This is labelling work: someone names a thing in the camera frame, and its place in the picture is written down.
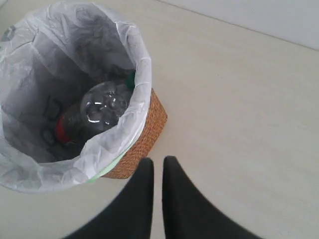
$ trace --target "woven basket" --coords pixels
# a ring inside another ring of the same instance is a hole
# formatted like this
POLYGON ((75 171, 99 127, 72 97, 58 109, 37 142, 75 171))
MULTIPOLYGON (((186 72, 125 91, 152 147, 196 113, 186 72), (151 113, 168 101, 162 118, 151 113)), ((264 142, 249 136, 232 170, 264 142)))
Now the woven basket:
POLYGON ((163 130, 166 121, 167 114, 152 89, 150 109, 141 136, 115 168, 103 177, 117 179, 130 177, 137 168, 140 160, 148 155, 163 130))

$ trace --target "trash bag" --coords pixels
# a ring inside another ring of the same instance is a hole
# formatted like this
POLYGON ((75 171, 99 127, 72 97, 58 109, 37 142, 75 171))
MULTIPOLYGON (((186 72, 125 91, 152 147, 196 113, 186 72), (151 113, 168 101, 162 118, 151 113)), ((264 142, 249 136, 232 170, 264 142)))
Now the trash bag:
POLYGON ((137 26, 118 13, 57 2, 10 27, 0 47, 1 185, 36 193, 85 183, 110 171, 141 135, 151 59, 137 26), (54 137, 61 113, 93 86, 132 71, 134 92, 118 124, 70 154, 72 146, 54 137))

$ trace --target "clear plastic bottle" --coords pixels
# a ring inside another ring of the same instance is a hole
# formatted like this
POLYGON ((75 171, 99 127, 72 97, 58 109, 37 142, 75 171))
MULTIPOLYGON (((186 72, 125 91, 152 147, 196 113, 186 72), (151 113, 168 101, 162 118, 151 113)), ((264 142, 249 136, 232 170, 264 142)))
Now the clear plastic bottle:
POLYGON ((58 121, 55 135, 61 143, 84 144, 115 125, 128 108, 132 91, 126 84, 108 81, 96 85, 58 121))

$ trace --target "white wall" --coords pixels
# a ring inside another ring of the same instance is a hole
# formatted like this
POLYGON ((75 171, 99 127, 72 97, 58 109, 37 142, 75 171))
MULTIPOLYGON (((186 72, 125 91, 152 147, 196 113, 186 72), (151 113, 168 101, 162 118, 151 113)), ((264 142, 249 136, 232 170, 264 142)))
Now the white wall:
POLYGON ((162 0, 319 49, 319 0, 162 0))

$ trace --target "white plastic bag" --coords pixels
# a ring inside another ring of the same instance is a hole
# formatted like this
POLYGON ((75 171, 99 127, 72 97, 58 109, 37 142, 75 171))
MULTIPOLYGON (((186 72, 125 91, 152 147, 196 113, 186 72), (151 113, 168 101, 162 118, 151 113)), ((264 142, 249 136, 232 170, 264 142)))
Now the white plastic bag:
POLYGON ((152 88, 151 59, 138 28, 94 3, 58 2, 27 15, 0 43, 0 184, 21 192, 85 183, 139 138, 152 88), (114 69, 136 70, 117 126, 60 160, 52 129, 62 109, 114 69))

